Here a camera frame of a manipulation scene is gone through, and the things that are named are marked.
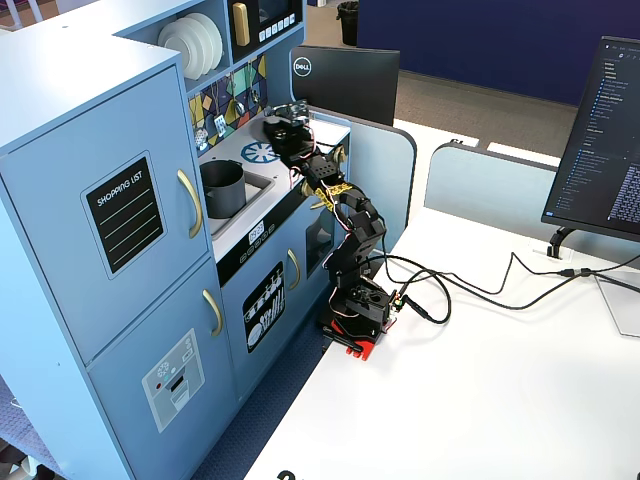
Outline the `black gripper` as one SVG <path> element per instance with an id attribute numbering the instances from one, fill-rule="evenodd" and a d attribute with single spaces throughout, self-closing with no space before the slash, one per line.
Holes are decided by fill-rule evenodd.
<path id="1" fill-rule="evenodd" d="M 277 132 L 277 146 L 280 150 L 291 150 L 288 156 L 289 168 L 302 168 L 317 152 L 315 134 L 306 128 L 306 118 L 284 118 L 283 129 Z"/>

